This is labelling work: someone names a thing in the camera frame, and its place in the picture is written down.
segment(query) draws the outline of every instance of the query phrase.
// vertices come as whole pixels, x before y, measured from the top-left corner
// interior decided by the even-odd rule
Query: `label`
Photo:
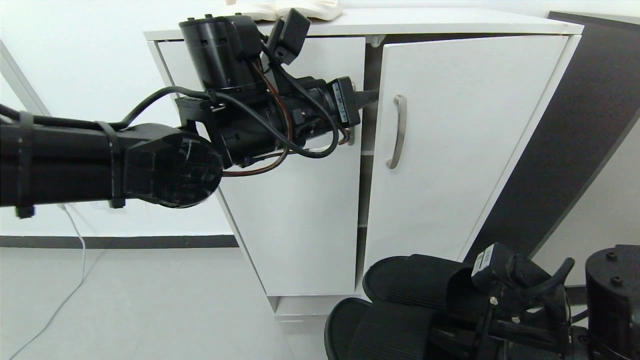
[[[480,269],[478,271],[482,271],[482,270],[484,270],[484,269],[489,267],[489,264],[491,263],[491,256],[493,255],[493,247],[494,246],[495,246],[495,244],[489,246],[484,251],[484,256],[482,258],[482,265],[480,265]]]
[[[480,265],[482,265],[482,255],[484,255],[484,251],[482,251],[476,257],[476,263],[474,263],[474,271],[471,272],[471,277],[473,277],[478,272],[478,270],[480,270]]]
[[[340,85],[333,83],[333,94],[335,95],[335,103],[338,104],[338,112],[340,112],[340,119],[343,124],[348,124],[347,111],[344,109],[344,100],[342,99],[342,93],[340,92]]]

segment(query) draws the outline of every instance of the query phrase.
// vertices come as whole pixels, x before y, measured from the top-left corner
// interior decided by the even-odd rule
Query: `cabinet door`
[[[459,258],[476,223],[484,222],[484,207],[493,205],[499,179],[509,176],[506,165],[525,127],[539,121],[532,113],[566,40],[545,35],[384,47],[365,269],[396,255]],[[406,99],[406,135],[391,169],[396,95]]]
[[[159,44],[173,82],[202,88],[184,42]],[[288,67],[294,77],[349,76],[362,89],[365,39],[309,38]],[[360,126],[353,146],[324,159],[292,155],[276,169],[220,184],[267,295],[335,295],[355,287]],[[307,142],[320,147],[329,135]],[[253,168],[264,167],[268,161]],[[240,170],[236,167],[230,171]]]

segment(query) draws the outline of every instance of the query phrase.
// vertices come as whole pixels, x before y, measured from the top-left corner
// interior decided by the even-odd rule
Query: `white floor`
[[[73,290],[80,259],[0,249],[1,360]],[[326,359],[324,320],[308,334],[280,326],[239,249],[88,250],[86,264],[82,288],[15,360]]]

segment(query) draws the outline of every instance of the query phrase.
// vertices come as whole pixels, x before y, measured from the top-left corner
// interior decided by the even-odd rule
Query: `robotic arm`
[[[378,99],[356,92],[348,77],[329,83],[294,79],[282,68],[299,55],[310,21],[291,10],[270,36],[248,16],[181,22],[184,41],[205,91],[162,88],[115,123],[62,119],[17,112],[0,105],[1,200],[17,216],[35,204],[141,199],[169,208],[204,201],[222,177],[262,174],[288,155],[323,158],[349,140],[358,110]],[[180,127],[131,126],[154,101],[178,93]],[[206,128],[208,140],[196,123]],[[329,146],[306,149],[308,139],[332,134]],[[257,170],[230,172],[269,158]]]

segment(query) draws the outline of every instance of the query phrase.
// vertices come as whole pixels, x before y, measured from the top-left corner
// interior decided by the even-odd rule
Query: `white wall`
[[[584,285],[584,263],[616,244],[640,245],[640,122],[558,225],[533,260],[553,274],[576,260],[567,285]]]
[[[0,36],[53,115],[112,122],[163,86],[142,32],[175,29],[179,21],[215,13],[223,4],[222,0],[4,0]],[[640,15],[640,1],[608,0],[344,1],[344,6],[485,7],[541,17],[549,10]],[[136,121],[141,122],[174,126],[178,118],[171,101],[161,99]],[[216,199],[185,210],[134,201],[118,211],[97,206],[105,208],[78,205],[86,219],[81,230],[87,236],[231,233]],[[36,213],[34,219],[18,221],[13,210],[2,209],[0,234],[73,235],[57,208],[40,206]]]

